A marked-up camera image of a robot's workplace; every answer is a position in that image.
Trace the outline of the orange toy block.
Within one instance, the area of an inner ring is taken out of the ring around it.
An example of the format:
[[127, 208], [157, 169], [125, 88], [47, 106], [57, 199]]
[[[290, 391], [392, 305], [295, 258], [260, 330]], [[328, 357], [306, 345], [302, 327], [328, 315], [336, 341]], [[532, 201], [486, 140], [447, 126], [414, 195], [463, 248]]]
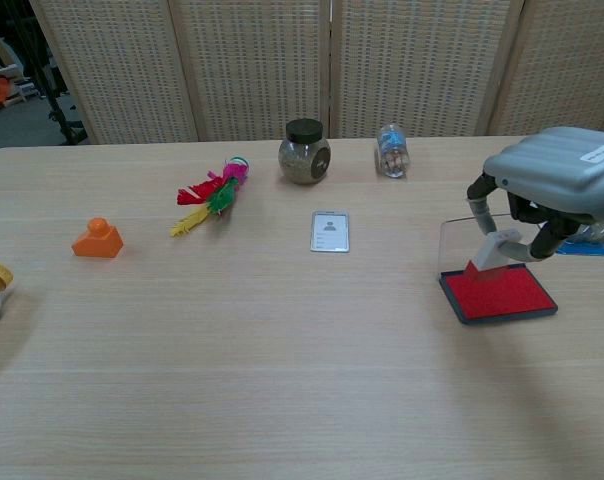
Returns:
[[117, 228], [102, 217], [90, 219], [86, 231], [71, 246], [76, 256], [96, 258], [115, 258], [122, 247]]

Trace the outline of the grey ID card holder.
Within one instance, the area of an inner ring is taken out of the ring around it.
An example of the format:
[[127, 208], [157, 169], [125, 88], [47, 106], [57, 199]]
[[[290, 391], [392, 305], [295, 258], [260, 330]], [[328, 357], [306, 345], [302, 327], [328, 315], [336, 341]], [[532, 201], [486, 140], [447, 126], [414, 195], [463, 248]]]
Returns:
[[341, 211], [313, 212], [310, 250], [316, 253], [348, 253], [349, 215]]

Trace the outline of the glass jar black lid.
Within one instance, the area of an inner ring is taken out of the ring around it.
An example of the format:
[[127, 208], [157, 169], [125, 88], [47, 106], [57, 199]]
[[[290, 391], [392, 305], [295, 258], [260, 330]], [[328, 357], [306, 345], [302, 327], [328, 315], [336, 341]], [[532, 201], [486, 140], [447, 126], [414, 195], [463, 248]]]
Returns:
[[331, 149], [324, 137], [323, 124], [315, 119], [291, 120], [278, 151], [284, 177], [298, 185], [320, 182], [331, 162]]

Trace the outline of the red ink pad clear lid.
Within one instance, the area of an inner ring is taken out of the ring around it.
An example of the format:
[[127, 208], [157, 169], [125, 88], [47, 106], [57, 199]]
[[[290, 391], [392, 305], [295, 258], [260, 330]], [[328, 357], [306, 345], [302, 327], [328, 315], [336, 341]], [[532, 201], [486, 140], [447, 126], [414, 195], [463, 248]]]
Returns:
[[[537, 226], [515, 222], [508, 214], [493, 219], [497, 231], [518, 230], [522, 235], [518, 243], [528, 244], [537, 234]], [[509, 257], [506, 271], [494, 280], [471, 281], [464, 275], [485, 236], [472, 217], [447, 220], [440, 226], [437, 279], [458, 320], [476, 326], [555, 314], [556, 302], [525, 261]]]

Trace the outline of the black tripod stand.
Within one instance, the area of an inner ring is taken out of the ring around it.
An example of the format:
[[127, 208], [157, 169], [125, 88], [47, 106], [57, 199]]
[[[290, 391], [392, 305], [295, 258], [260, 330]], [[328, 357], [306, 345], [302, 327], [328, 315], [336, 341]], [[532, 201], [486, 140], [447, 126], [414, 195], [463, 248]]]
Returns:
[[49, 118], [58, 123], [60, 131], [65, 137], [65, 141], [62, 143], [62, 146], [78, 145], [83, 140], [88, 138], [87, 132], [84, 129], [81, 121], [69, 122], [67, 120], [64, 112], [56, 100], [57, 96], [55, 95], [54, 90], [51, 88], [44, 70], [40, 65], [36, 48], [28, 35], [26, 20], [21, 16], [18, 10], [17, 0], [6, 1], [9, 15], [11, 16], [17, 35], [24, 48], [25, 57], [31, 63], [35, 78], [37, 79], [38, 85], [41, 87], [41, 92], [45, 95], [45, 98], [50, 106]]

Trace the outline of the colourful feather toy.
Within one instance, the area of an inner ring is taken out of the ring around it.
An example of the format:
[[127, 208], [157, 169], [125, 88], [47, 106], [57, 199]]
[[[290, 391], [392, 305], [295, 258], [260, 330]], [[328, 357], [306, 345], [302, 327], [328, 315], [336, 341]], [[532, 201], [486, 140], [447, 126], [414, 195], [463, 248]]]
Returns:
[[225, 163], [220, 174], [209, 171], [205, 181], [180, 188], [176, 194], [176, 204], [193, 206], [193, 209], [173, 224], [169, 230], [170, 236], [186, 235], [210, 216], [222, 215], [232, 207], [248, 173], [248, 161], [234, 156]]

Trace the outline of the wooden folding screen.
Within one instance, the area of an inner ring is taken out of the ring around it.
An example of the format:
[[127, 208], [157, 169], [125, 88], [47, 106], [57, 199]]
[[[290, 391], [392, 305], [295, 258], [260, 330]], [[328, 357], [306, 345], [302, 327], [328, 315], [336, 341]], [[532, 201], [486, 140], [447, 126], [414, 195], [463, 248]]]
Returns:
[[30, 0], [89, 138], [604, 130], [604, 0]]

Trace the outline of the clear plastic tube of clips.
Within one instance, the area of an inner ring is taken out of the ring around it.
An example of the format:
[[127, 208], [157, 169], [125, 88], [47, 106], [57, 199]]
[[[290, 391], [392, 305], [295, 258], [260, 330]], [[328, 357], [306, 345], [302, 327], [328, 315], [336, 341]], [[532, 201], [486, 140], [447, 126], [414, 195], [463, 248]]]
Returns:
[[378, 131], [375, 160], [380, 174], [394, 179], [406, 176], [409, 154], [405, 133], [399, 125], [387, 124]]

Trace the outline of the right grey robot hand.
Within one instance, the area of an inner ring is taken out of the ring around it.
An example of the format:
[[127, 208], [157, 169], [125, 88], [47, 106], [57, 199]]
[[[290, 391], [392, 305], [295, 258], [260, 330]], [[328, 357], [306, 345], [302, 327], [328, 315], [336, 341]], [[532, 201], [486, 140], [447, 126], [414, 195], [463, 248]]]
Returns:
[[541, 229], [528, 244], [507, 242], [500, 252], [543, 261], [581, 225], [604, 222], [604, 131], [552, 127], [490, 156], [467, 189], [467, 202], [481, 230], [497, 231], [487, 198], [507, 193], [511, 217]]

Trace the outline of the blue correction tape pack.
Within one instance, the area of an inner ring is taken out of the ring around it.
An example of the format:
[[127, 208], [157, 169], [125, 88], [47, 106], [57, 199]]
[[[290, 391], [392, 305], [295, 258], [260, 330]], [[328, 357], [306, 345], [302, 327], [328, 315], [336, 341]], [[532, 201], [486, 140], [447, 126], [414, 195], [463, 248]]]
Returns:
[[578, 256], [604, 256], [604, 222], [581, 225], [558, 248], [558, 254]]

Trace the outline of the red and clear stamp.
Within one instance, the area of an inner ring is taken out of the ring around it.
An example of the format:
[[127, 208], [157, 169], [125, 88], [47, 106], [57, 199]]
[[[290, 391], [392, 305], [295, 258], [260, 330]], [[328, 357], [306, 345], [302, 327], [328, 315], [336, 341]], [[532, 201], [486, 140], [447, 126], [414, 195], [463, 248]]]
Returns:
[[503, 274], [510, 258], [500, 252], [500, 247], [507, 242], [518, 243], [522, 238], [516, 229], [490, 232], [480, 246], [477, 254], [467, 263], [464, 275], [471, 281], [489, 281]]

